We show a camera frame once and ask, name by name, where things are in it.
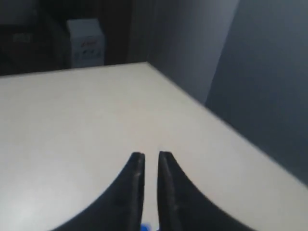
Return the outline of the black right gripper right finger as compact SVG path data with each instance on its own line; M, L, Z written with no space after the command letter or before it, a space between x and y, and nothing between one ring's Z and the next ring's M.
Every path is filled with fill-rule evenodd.
M170 152L159 153L157 206L161 231L239 231L241 224L189 180Z

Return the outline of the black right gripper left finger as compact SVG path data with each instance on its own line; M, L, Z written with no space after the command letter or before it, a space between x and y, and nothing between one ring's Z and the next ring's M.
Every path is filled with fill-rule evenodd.
M132 153L112 184L56 231L139 231L144 202L145 155Z

